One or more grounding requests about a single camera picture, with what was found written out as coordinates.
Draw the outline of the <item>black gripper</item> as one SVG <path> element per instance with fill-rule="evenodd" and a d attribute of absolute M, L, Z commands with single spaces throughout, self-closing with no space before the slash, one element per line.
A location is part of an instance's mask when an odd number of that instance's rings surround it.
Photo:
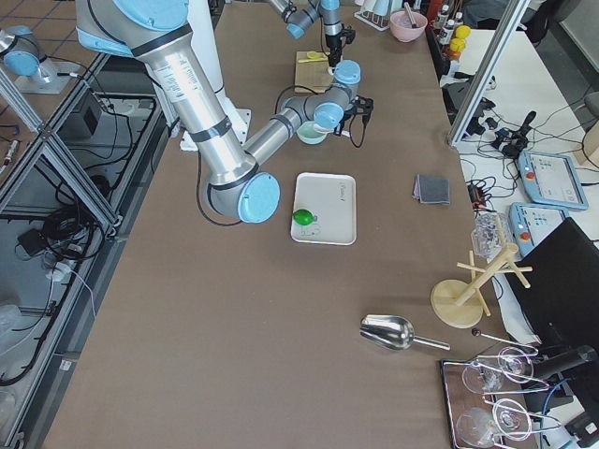
<path fill-rule="evenodd" d="M 368 122 L 371 119 L 373 112 L 373 99 L 357 95 L 349 104 L 349 109 L 343 113 L 343 117 L 338 124 L 344 123 L 350 119 L 354 119 L 357 116 L 362 117 L 363 129 L 366 129 Z"/>
<path fill-rule="evenodd" d="M 343 46 L 350 45 L 355 39 L 355 30 L 351 26 L 326 25 L 325 39 L 329 48 L 329 67 L 335 68 L 340 63 Z"/>

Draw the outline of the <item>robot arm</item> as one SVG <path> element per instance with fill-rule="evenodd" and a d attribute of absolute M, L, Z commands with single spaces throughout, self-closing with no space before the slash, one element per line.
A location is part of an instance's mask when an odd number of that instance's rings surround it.
<path fill-rule="evenodd" d="M 271 0 L 269 4 L 285 23 L 287 32 L 299 39 L 318 20 L 322 22 L 329 49 L 328 63 L 334 70 L 343 58 L 343 48 L 351 45 L 356 31 L 342 22 L 341 3 L 337 0 L 308 1 L 297 7 L 293 1 Z"/>
<path fill-rule="evenodd" d="M 263 223 L 278 207 L 280 186 L 261 165 L 302 124 L 313 121 L 334 130 L 358 102 L 360 66 L 342 57 L 343 44 L 352 41 L 354 31 L 343 26 L 337 1 L 311 2 L 302 10 L 291 2 L 273 2 L 295 38 L 322 21 L 333 80 L 322 94 L 289 98 L 261 130 L 241 143 L 193 51 L 189 6 L 187 1 L 79 1 L 79 42 L 89 50 L 147 65 L 196 145 L 200 161 L 212 172 L 206 186 L 211 208 L 244 223 Z"/>

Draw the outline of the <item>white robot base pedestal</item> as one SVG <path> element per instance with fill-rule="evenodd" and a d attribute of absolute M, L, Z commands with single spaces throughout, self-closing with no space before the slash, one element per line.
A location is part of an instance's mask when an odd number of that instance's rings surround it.
<path fill-rule="evenodd" d="M 192 50 L 218 102 L 232 122 L 232 129 L 237 139 L 240 144 L 243 144 L 248 137 L 252 111 L 237 108 L 226 93 L 207 0 L 191 0 L 189 2 L 188 22 L 193 30 Z"/>

